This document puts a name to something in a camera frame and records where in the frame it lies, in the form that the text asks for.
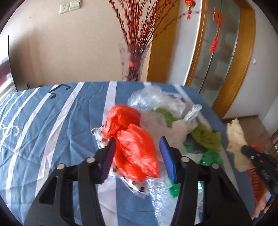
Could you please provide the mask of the person right hand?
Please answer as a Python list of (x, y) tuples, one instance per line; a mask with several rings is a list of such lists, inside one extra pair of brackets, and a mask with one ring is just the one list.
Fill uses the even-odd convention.
[(262, 213), (262, 212), (266, 212), (269, 208), (269, 205), (267, 205), (267, 196), (262, 196), (261, 199), (258, 201), (257, 205), (256, 205), (256, 208), (252, 214), (252, 220), (255, 219), (255, 218), (258, 218), (259, 215)]

